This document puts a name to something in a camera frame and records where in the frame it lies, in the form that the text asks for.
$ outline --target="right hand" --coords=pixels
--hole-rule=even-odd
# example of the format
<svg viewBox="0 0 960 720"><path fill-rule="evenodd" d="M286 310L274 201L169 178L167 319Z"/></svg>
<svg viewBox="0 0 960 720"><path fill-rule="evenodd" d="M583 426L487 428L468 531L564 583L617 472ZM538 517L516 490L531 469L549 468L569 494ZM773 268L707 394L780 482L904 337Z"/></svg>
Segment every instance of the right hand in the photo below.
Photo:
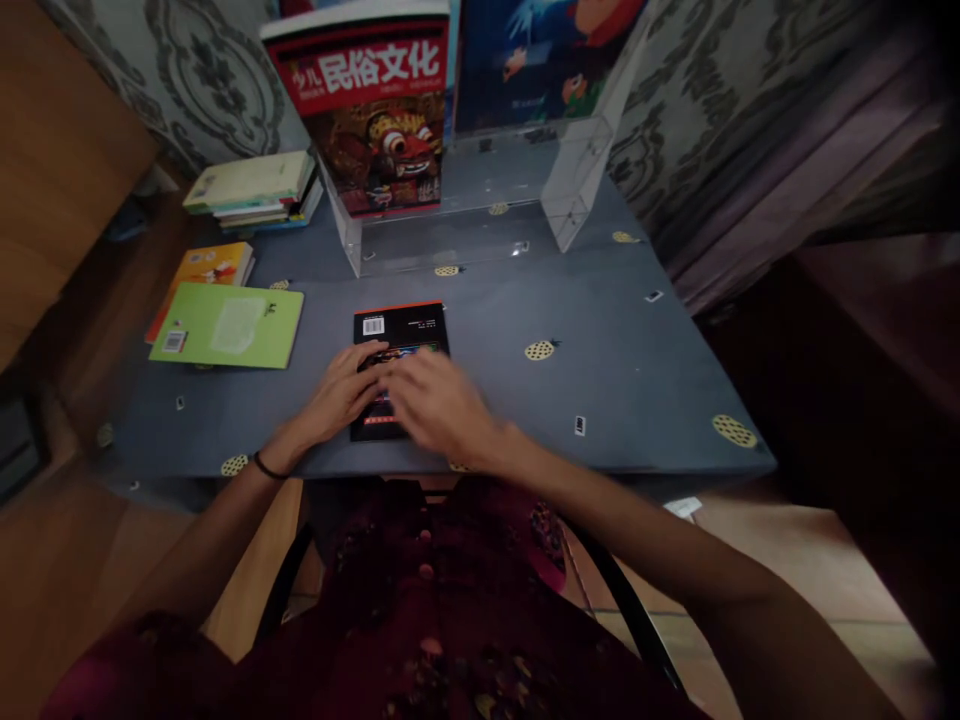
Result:
<svg viewBox="0 0 960 720"><path fill-rule="evenodd" d="M422 351L391 363L380 387L390 393L397 420L427 450L482 470L502 446L506 428L443 353Z"/></svg>

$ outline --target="wallpaper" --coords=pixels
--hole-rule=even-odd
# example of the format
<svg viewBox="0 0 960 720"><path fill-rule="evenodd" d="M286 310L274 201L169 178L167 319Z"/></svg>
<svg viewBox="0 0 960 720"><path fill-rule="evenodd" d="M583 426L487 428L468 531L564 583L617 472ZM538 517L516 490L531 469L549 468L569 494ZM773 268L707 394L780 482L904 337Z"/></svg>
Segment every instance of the wallpaper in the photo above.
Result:
<svg viewBox="0 0 960 720"><path fill-rule="evenodd" d="M653 237L855 42L862 0L659 0L608 172ZM657 246L661 259L672 248Z"/></svg>
<svg viewBox="0 0 960 720"><path fill-rule="evenodd" d="M269 0L41 0L188 177L309 137L258 40Z"/></svg>
<svg viewBox="0 0 960 720"><path fill-rule="evenodd" d="M704 183L849 48L866 0L650 0L608 170L657 243ZM41 0L187 177L306 131L257 33L271 0ZM657 247L664 259L670 248Z"/></svg>

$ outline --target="left hand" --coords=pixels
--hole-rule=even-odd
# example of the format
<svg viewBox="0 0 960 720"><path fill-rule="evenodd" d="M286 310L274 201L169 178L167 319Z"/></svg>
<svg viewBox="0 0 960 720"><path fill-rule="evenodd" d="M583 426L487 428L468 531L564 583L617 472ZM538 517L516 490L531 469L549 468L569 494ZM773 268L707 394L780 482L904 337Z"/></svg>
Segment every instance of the left hand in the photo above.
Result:
<svg viewBox="0 0 960 720"><path fill-rule="evenodd" d="M386 375L389 365L374 365L363 372L357 369L388 347L388 343L370 340L351 345L333 358L313 396L289 423L304 444L327 442L373 402L380 392L377 381Z"/></svg>

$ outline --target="yellow book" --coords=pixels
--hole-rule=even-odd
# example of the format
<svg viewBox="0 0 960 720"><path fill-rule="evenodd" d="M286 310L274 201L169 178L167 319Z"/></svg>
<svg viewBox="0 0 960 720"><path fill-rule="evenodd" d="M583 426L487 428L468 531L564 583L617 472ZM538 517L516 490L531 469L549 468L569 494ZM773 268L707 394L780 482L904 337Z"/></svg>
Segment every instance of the yellow book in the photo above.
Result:
<svg viewBox="0 0 960 720"><path fill-rule="evenodd" d="M163 321L167 318L173 296L182 282L216 283L217 285L233 285L242 287L246 284L253 269L253 247L247 243L232 243L217 245L209 248L187 250L177 268L177 274L170 283L167 296L160 306L160 311L150 324L146 341L151 345L160 334Z"/></svg>

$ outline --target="book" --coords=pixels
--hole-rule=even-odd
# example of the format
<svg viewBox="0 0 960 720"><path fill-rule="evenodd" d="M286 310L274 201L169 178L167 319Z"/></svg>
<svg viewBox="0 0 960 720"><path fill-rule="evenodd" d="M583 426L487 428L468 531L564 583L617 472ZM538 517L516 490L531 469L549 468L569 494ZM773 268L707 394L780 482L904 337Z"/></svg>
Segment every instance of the book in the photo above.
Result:
<svg viewBox="0 0 960 720"><path fill-rule="evenodd" d="M646 0L474 0L457 132L591 115Z"/></svg>
<svg viewBox="0 0 960 720"><path fill-rule="evenodd" d="M346 5L357 0L274 0L273 14L277 18ZM460 47L460 0L450 0L450 32L447 42L447 88L443 113L443 142L453 141L453 116L457 92L457 55Z"/></svg>
<svg viewBox="0 0 960 720"><path fill-rule="evenodd" d="M286 210L281 212L258 213L257 215L247 215L238 218L230 218L220 221L220 227L244 227L247 225L257 225L259 223L283 222L289 217Z"/></svg>
<svg viewBox="0 0 960 720"><path fill-rule="evenodd" d="M323 183L317 177L316 171L310 180L310 186L307 189L307 195L302 202L294 203L290 206L286 217L282 220L272 220L258 225L221 225L223 233L230 235L243 231L260 230L285 230L290 228L306 227L310 224L317 206L320 204L320 198L323 196Z"/></svg>
<svg viewBox="0 0 960 720"><path fill-rule="evenodd" d="M440 202L447 0L335 5L260 38L354 217Z"/></svg>
<svg viewBox="0 0 960 720"><path fill-rule="evenodd" d="M276 212L277 210L283 210L287 207L287 205L284 205L281 202L275 202L270 205L257 205L255 207L239 208L237 210L218 210L217 212L213 213L213 216L217 219L241 216L249 217L256 213Z"/></svg>
<svg viewBox="0 0 960 720"><path fill-rule="evenodd" d="M284 369L302 309L303 293L182 283L150 359Z"/></svg>
<svg viewBox="0 0 960 720"><path fill-rule="evenodd" d="M144 339L151 344L156 341L180 283L239 286L246 284L252 269L253 248L244 242L187 250Z"/></svg>
<svg viewBox="0 0 960 720"><path fill-rule="evenodd" d="M296 202L311 163L300 150L213 165L197 178L183 207L202 214Z"/></svg>
<svg viewBox="0 0 960 720"><path fill-rule="evenodd" d="M353 341L363 343L368 340L385 340L390 347L369 358L361 370L418 352L449 354L443 303L434 300L359 312L353 316ZM353 442L406 436L406 431L394 417L387 393L380 394L350 425L350 440Z"/></svg>

